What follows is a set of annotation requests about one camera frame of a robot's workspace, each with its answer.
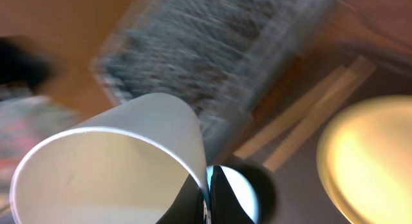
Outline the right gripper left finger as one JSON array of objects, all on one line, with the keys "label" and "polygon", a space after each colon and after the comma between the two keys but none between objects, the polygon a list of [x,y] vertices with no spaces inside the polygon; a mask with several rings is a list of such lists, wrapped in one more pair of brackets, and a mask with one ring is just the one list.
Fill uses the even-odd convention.
[{"label": "right gripper left finger", "polygon": [[201,189],[188,175],[176,199],[156,224],[204,224],[204,206]]}]

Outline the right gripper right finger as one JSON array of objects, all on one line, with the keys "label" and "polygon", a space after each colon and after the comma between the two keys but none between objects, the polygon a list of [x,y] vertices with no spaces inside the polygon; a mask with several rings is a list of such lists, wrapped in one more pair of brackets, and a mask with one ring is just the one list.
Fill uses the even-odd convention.
[{"label": "right gripper right finger", "polygon": [[223,169],[218,165],[212,167],[210,197],[212,224],[254,223],[241,207]]}]

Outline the white paper cup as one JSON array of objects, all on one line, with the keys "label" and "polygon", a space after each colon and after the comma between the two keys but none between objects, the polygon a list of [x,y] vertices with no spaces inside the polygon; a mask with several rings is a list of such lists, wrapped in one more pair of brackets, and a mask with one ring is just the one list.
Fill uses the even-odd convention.
[{"label": "white paper cup", "polygon": [[200,123],[178,97],[150,93],[33,147],[10,185],[16,223],[156,223],[191,175],[210,201]]}]

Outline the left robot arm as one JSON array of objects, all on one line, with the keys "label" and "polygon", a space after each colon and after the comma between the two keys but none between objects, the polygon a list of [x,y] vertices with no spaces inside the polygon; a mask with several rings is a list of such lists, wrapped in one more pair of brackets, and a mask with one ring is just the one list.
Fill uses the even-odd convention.
[{"label": "left robot arm", "polygon": [[1,84],[21,82],[30,91],[37,92],[56,74],[50,59],[26,50],[12,37],[1,37]]}]

